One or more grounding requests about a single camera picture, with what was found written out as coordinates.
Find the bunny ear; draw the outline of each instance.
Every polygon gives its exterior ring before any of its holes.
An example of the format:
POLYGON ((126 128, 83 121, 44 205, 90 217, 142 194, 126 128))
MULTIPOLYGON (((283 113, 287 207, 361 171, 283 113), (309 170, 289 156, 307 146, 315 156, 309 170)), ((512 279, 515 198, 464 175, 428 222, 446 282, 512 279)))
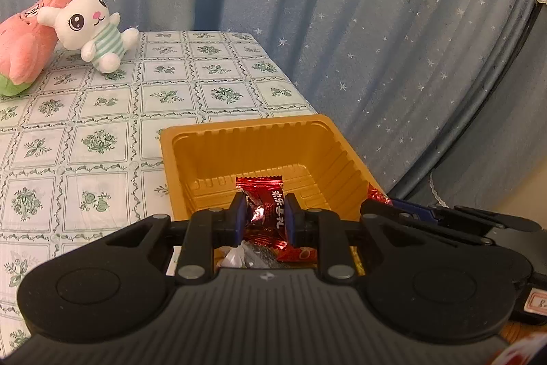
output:
POLYGON ((47 25, 48 27, 55 26, 55 20, 61 9, 56 9, 55 7, 42 7, 38 10, 38 23, 42 25, 47 25))

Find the bunny face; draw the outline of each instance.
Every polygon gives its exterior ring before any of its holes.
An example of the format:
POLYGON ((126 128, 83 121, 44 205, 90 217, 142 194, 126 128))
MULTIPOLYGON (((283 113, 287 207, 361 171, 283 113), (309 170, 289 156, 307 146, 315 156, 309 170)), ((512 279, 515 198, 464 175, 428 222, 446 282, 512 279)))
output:
POLYGON ((78 50, 108 25, 110 13, 103 0, 73 0, 64 9, 38 12, 38 22, 54 27, 67 50, 78 50))

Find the green plush bottom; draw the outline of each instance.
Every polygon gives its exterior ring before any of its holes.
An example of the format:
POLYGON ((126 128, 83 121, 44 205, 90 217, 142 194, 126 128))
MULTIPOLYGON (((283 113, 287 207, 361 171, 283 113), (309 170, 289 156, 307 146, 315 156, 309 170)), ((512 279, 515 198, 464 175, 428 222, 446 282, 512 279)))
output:
POLYGON ((4 75, 0 74, 0 94, 4 96, 13 96, 21 93, 32 85, 31 82, 23 82, 22 84, 15 85, 4 75))

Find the striped shirt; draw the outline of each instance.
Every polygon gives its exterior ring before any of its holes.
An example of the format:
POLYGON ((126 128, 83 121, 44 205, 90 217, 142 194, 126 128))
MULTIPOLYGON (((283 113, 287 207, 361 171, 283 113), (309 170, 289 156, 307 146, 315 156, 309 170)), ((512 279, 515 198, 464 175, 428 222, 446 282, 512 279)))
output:
POLYGON ((121 40, 121 33, 113 24, 108 24, 103 28, 93 39, 95 41, 96 53, 95 58, 91 61, 93 66, 98 66, 98 61, 106 53, 115 53, 120 59, 125 54, 124 43, 121 40))

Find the pink plush toy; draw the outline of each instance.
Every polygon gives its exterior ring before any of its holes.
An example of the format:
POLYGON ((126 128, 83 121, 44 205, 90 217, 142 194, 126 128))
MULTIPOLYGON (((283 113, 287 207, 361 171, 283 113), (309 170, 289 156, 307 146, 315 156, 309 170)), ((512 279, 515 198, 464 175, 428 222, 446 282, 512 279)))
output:
POLYGON ((39 0, 0 24, 0 94, 16 95, 38 77, 57 44, 55 30, 38 23, 38 11, 44 6, 62 9, 70 1, 39 0))

